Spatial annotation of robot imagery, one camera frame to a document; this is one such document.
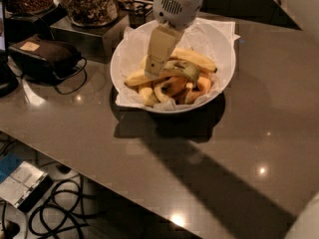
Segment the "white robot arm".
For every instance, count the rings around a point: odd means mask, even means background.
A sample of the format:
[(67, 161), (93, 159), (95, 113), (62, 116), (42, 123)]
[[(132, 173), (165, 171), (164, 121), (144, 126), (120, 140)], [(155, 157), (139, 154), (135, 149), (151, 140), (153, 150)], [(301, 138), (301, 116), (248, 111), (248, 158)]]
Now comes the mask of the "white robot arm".
[(157, 118), (154, 153), (180, 181), (172, 238), (317, 239), (319, 0), (272, 0), (293, 26), (262, 25), (226, 0), (242, 37), (230, 89)]

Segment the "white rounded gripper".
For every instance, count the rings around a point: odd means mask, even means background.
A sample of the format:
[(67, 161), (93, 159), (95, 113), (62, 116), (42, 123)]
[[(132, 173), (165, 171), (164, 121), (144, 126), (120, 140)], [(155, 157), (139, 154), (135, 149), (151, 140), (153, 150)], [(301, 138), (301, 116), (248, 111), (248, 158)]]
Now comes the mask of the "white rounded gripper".
[(151, 33), (145, 75), (154, 80), (180, 41), (184, 29), (197, 17), (203, 0), (154, 0), (154, 15), (160, 24)]

